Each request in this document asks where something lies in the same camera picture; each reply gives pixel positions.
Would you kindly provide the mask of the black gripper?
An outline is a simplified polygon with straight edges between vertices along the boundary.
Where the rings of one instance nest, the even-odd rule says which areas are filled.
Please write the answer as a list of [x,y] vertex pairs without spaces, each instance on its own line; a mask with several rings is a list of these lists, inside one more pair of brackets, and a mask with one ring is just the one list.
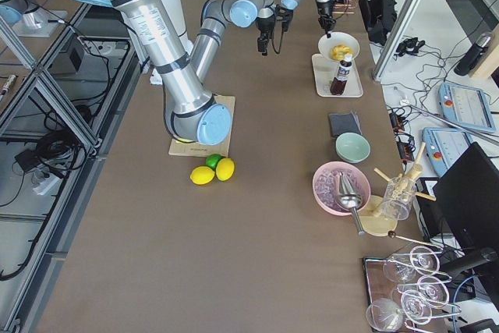
[[327,2],[317,2],[317,11],[318,11],[318,21],[320,27],[325,30],[325,35],[327,38],[331,38],[332,29],[334,29],[334,1],[329,0]]
[[257,38],[257,50],[263,56],[267,56],[268,44],[274,36],[274,17],[257,17],[256,25],[260,31],[260,36]]

